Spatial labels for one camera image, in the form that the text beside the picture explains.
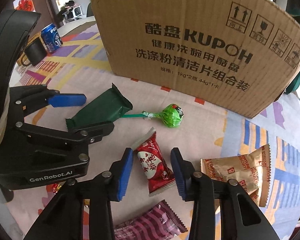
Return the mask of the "dark green snack bar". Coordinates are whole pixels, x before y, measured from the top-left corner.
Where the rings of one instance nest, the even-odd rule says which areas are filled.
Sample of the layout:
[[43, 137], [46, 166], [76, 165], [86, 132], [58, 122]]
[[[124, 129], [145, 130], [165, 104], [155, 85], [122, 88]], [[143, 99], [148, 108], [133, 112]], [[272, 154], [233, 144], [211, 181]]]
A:
[[84, 106], [72, 118], [66, 119], [66, 127], [71, 131], [102, 122], [114, 122], [132, 109], [132, 103], [112, 84], [110, 89]]

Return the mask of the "red white candy packet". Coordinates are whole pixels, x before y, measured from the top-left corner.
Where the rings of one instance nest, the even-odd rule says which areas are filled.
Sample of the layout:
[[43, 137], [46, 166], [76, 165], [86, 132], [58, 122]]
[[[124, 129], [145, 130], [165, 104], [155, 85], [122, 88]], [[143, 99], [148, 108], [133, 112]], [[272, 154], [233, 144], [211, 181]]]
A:
[[147, 177], [150, 197], [162, 193], [175, 184], [175, 175], [162, 156], [154, 127], [134, 142], [131, 148], [136, 152]]

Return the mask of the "shiny foil wrapped candy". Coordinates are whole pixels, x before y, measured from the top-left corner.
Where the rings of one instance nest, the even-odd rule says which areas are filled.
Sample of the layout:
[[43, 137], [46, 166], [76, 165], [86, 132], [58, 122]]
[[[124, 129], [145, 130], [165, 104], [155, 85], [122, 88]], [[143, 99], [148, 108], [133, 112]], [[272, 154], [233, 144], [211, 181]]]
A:
[[62, 185], [60, 183], [54, 183], [52, 185], [52, 192], [54, 194], [56, 194], [60, 190], [61, 187], [62, 187]]

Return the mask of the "maroon striped snack packet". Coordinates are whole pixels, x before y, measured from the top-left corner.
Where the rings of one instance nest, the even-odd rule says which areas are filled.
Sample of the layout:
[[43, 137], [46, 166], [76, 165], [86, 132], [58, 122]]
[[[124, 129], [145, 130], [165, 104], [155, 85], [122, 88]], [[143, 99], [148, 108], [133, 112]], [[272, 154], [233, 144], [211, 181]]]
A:
[[187, 232], [166, 200], [114, 228], [116, 239], [172, 239]]

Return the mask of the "black mug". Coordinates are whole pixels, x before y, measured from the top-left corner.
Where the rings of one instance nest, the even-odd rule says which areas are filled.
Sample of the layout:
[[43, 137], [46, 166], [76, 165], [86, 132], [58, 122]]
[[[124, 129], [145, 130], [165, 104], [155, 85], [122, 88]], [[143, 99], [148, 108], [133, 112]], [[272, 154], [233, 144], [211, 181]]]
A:
[[[25, 55], [21, 57], [20, 61], [21, 61], [21, 64], [25, 67], [28, 67], [30, 65], [36, 66], [47, 56], [47, 51], [39, 37], [34, 39], [25, 48], [24, 53], [25, 53]], [[29, 63], [24, 62], [24, 57], [27, 57]]]

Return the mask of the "colourful patterned tablecloth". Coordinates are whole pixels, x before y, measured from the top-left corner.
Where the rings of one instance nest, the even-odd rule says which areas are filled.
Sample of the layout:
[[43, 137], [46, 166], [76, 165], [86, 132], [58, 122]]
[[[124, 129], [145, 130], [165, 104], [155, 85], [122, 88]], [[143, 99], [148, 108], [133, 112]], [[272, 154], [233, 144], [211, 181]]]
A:
[[177, 147], [200, 168], [203, 158], [247, 154], [269, 144], [271, 185], [264, 214], [281, 239], [289, 239], [300, 217], [300, 89], [284, 94], [252, 119], [166, 87], [114, 75], [94, 22], [75, 29], [62, 27], [61, 50], [35, 67], [16, 69], [10, 84], [46, 84], [62, 93], [83, 93], [93, 100], [115, 85], [133, 104], [133, 112], [156, 112], [175, 103], [184, 111], [178, 128], [157, 119], [119, 119], [113, 132], [90, 146], [91, 179], [121, 157], [150, 128], [166, 161]]

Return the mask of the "gold biscuit packet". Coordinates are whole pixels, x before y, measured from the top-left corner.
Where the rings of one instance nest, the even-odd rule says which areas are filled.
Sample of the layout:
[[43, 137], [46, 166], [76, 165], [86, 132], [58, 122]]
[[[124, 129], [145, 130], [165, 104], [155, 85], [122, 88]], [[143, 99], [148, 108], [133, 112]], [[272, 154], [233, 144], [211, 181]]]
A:
[[271, 155], [268, 144], [249, 154], [201, 159], [200, 169], [214, 180], [222, 182], [237, 180], [259, 207], [266, 206], [271, 178]]

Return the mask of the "blue pepsi can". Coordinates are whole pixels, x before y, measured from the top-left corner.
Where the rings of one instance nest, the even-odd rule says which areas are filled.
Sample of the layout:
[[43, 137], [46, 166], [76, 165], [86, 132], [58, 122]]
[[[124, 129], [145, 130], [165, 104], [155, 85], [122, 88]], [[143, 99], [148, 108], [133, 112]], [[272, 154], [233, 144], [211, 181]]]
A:
[[53, 23], [43, 28], [40, 34], [49, 53], [54, 53], [63, 44], [57, 27]]

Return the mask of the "green wrapped lollipop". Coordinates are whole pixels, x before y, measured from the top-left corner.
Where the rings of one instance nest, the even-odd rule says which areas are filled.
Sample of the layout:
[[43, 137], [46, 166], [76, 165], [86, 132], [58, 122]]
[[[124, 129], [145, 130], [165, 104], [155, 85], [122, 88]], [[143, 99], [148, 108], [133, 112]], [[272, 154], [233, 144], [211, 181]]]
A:
[[125, 114], [122, 118], [143, 118], [159, 119], [168, 128], [179, 127], [184, 117], [183, 110], [176, 104], [172, 103], [157, 113], [143, 111], [140, 114]]

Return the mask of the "brown door with poster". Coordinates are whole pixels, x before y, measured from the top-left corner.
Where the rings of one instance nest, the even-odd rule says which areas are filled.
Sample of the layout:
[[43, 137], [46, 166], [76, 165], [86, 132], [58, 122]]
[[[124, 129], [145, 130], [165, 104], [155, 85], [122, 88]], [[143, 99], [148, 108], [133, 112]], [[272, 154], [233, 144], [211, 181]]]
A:
[[58, 26], [58, 23], [55, 21], [56, 12], [51, 0], [8, 0], [4, 8], [40, 13], [41, 17], [37, 23], [37, 29], [39, 30], [50, 23]]

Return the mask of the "dark grey chair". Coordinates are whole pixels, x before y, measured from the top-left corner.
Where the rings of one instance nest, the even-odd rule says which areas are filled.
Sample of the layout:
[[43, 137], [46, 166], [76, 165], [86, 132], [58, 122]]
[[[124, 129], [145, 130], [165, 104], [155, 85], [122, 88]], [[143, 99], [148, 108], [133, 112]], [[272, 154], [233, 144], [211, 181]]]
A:
[[93, 13], [93, 10], [92, 10], [92, 7], [91, 7], [91, 3], [88, 4], [86, 16], [87, 17], [94, 16], [94, 13]]

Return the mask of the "brown cardboard box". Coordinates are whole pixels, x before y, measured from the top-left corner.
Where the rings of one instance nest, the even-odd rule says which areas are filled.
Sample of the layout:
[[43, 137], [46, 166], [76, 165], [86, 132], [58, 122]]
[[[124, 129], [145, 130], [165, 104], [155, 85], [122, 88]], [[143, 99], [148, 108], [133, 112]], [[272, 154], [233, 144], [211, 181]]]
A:
[[300, 72], [300, 25], [270, 0], [91, 0], [111, 70], [253, 118]]

